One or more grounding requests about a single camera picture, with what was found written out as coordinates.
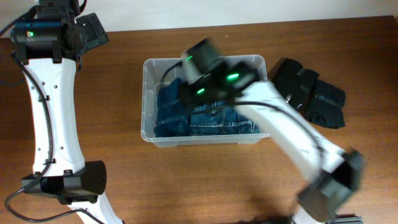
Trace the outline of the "blue towel with tape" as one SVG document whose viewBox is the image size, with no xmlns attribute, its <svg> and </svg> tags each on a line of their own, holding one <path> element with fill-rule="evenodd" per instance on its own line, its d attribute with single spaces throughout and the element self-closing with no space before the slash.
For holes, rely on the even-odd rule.
<svg viewBox="0 0 398 224">
<path fill-rule="evenodd" d="M 157 121 L 154 127 L 157 138 L 190 135 L 189 110 L 184 108 L 178 96 L 178 88 L 182 83 L 183 80 L 176 78 L 158 92 Z"/>
</svg>

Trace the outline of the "dark blue jeans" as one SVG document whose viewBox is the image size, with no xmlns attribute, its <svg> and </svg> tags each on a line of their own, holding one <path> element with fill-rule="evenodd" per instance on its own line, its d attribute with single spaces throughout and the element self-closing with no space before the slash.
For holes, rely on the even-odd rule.
<svg viewBox="0 0 398 224">
<path fill-rule="evenodd" d="M 255 122 L 237 113 L 233 107 L 191 115 L 188 123 L 192 136 L 260 133 Z"/>
</svg>

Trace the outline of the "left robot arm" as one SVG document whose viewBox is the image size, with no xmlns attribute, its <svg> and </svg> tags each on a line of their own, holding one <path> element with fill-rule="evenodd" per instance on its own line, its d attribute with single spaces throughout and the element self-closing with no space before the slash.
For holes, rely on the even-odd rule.
<svg viewBox="0 0 398 224">
<path fill-rule="evenodd" d="M 76 130 L 74 82 L 82 55 L 108 42 L 84 2 L 37 1 L 13 22 L 13 61 L 29 88 L 34 120 L 33 171 L 20 194 L 57 199 L 84 223 L 120 223 L 106 196 L 103 161 L 85 161 Z"/>
</svg>

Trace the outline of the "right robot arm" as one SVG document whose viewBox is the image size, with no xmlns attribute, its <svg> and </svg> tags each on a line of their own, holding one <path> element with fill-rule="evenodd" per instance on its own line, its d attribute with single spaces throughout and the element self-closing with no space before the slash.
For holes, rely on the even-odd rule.
<svg viewBox="0 0 398 224">
<path fill-rule="evenodd" d="M 181 54 L 187 76 L 181 101 L 192 110 L 222 101 L 255 122 L 288 155 L 308 185 L 297 195 L 289 223 L 334 223 L 337 211 L 359 189 L 364 156 L 345 151 L 320 134 L 294 110 L 248 60 L 231 63 L 210 39 Z"/>
</svg>

